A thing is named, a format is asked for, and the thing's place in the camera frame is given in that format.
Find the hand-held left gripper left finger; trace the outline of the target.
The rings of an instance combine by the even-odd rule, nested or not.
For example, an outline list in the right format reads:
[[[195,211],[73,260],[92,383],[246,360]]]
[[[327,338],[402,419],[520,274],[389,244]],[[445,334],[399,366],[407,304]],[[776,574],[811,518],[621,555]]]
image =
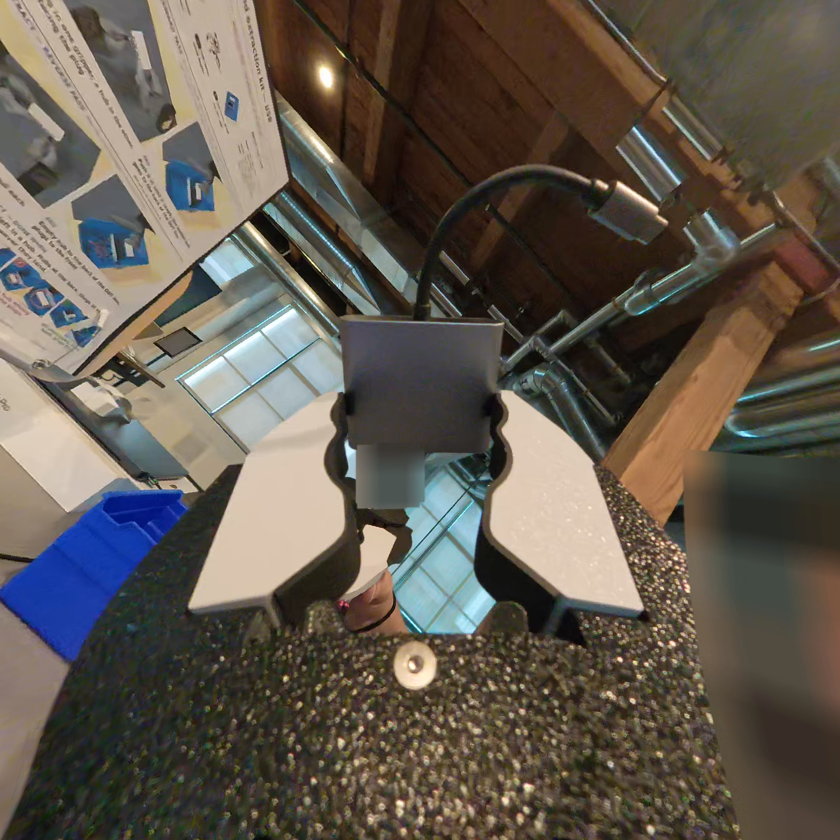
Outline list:
[[[346,479],[344,394],[329,392],[246,457],[188,603],[192,614],[264,608],[300,624],[335,602],[361,570],[354,491]]]

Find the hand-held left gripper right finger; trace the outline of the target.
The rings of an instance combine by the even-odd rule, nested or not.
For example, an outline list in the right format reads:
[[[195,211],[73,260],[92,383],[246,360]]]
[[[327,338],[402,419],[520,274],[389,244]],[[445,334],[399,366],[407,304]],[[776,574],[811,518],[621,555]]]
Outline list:
[[[474,553],[480,585],[529,621],[561,621],[569,611],[641,617],[590,456],[515,392],[496,394],[490,416],[490,483]]]

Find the blue plastic bin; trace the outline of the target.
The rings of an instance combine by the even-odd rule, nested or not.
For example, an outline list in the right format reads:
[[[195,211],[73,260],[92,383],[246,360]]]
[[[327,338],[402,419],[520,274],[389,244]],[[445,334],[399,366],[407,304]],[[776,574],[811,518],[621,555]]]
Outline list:
[[[107,493],[26,569],[2,604],[70,663],[140,562],[186,512],[181,490]]]

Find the person's right hand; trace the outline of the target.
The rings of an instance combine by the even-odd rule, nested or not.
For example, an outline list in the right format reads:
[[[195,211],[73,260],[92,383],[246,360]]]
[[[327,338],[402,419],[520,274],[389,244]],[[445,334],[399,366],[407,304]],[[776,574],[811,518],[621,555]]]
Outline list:
[[[388,610],[394,598],[392,575],[385,570],[375,583],[347,603],[343,613],[344,625],[351,631],[377,620]]]

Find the black wrist band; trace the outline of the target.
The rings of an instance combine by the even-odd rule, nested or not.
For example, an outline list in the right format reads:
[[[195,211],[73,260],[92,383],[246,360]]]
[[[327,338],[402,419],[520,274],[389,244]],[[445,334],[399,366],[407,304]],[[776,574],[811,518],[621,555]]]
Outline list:
[[[356,627],[356,628],[352,629],[351,632],[353,634],[369,634],[369,633],[372,633],[373,631],[377,631],[383,624],[386,624],[390,621],[391,616],[396,611],[396,608],[397,608],[397,600],[392,599],[391,606],[388,608],[388,610],[381,617],[379,617],[377,620],[375,620],[371,623],[367,623],[363,626]]]

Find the black sign stand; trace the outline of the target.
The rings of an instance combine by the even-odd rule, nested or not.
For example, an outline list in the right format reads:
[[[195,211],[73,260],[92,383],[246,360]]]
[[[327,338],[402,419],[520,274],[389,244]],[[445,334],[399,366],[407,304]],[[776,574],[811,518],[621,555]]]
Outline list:
[[[175,358],[195,348],[203,340],[189,328],[179,328],[154,341],[154,346],[169,358]]]

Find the white laptop box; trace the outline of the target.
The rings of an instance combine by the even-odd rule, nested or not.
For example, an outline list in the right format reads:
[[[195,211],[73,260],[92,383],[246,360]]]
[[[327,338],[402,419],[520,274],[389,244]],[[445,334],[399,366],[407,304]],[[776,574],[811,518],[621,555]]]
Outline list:
[[[140,486],[49,395],[1,362],[2,450],[66,512]]]

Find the silver ceiling pipe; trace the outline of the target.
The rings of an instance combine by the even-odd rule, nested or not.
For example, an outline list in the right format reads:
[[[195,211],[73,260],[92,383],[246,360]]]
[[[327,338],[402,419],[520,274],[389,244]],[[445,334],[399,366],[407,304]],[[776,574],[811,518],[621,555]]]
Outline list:
[[[654,207],[661,209],[675,197],[686,183],[687,174],[645,128],[642,120],[635,122],[616,146],[616,151],[644,184],[653,201],[643,199],[625,184],[617,182],[613,197],[593,218],[625,238],[629,237],[630,222],[637,223],[639,233],[654,234],[664,230],[665,220],[653,215]],[[511,373],[531,354],[558,363],[562,353],[577,344],[591,343],[607,327],[680,300],[744,260],[771,250],[784,231],[783,225],[772,222],[745,239],[739,239],[710,209],[695,213],[683,230],[693,248],[692,257],[685,265],[663,276],[652,271],[643,273],[630,288],[549,343],[549,331],[560,323],[560,316],[552,317],[501,361],[500,372]]]

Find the printed instruction board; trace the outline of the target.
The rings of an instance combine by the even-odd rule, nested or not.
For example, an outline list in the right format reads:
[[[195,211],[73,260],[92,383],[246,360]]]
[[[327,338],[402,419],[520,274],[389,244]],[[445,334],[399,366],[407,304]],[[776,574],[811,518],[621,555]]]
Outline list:
[[[91,370],[289,181],[257,3],[1,2],[2,359]]]

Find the round spiral duct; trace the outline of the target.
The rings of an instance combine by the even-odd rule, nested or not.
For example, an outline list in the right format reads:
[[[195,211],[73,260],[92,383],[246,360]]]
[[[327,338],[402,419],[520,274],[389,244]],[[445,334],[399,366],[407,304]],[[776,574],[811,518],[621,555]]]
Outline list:
[[[774,351],[725,421],[713,450],[771,453],[836,445],[839,331]]]
[[[609,408],[565,363],[543,362],[512,378],[514,390],[536,407],[547,406],[552,418],[600,464],[607,438],[618,425],[620,413]]]

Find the large metal ceiling duct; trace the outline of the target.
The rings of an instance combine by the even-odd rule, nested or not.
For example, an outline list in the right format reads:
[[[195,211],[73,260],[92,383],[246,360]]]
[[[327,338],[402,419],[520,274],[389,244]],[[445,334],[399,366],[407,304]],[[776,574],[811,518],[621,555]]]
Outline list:
[[[838,152],[838,1],[597,2],[770,189]]]

